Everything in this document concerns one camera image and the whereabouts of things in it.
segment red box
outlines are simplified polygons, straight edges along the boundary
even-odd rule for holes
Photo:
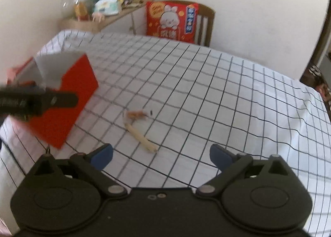
[[[78,104],[74,108],[51,108],[41,117],[32,117],[28,122],[16,120],[38,138],[61,148],[79,114],[98,88],[87,55],[81,52],[44,55],[29,60],[24,68],[15,68],[15,71],[13,83],[34,81],[38,86],[77,95]]]

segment white checkered tablecloth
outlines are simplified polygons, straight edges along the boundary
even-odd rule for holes
[[[312,196],[305,230],[330,235],[331,124],[315,90],[227,53],[160,38],[67,30],[40,53],[63,50],[85,51],[100,87],[66,144],[51,149],[56,158],[109,142],[114,158],[104,173],[124,186],[196,188],[219,173],[212,143],[256,159],[277,153]],[[133,126],[159,146],[156,154],[125,131],[123,111],[142,108],[153,116]],[[0,136],[8,145],[0,178],[13,193],[47,144],[10,119]]]

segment yellow circle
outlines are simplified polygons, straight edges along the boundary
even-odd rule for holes
[[[149,14],[152,18],[158,19],[161,18],[161,15],[164,12],[165,4],[162,2],[155,2],[149,7]]]

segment wooden stick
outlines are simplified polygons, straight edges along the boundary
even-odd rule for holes
[[[156,152],[158,150],[155,144],[151,143],[136,128],[132,127],[130,123],[125,123],[125,128],[150,152]]]

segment pink figurine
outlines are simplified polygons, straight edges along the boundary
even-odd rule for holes
[[[101,21],[104,21],[105,20],[105,15],[103,15],[100,12],[94,12],[94,13],[92,13],[92,17],[93,17],[93,19],[92,19],[93,22],[94,22],[94,20],[97,20],[97,19],[99,19],[99,23]]]

